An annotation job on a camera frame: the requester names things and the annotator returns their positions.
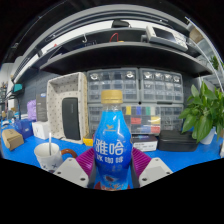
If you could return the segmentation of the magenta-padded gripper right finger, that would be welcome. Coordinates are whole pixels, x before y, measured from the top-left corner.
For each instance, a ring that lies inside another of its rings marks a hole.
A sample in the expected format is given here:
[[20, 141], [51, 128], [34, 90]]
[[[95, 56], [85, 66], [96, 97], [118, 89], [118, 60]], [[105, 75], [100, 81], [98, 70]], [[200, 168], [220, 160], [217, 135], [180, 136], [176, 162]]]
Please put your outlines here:
[[150, 158], [144, 152], [132, 150], [131, 177], [134, 188], [146, 186], [172, 174], [171, 169], [159, 158]]

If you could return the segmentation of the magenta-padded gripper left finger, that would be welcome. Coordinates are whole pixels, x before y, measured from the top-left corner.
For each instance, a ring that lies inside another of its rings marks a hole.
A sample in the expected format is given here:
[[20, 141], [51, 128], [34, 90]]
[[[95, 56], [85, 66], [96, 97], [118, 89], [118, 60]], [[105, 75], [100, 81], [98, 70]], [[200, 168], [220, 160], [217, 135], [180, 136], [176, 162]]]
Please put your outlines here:
[[90, 148], [77, 158], [67, 158], [54, 174], [81, 187], [93, 188], [96, 178], [94, 150]]

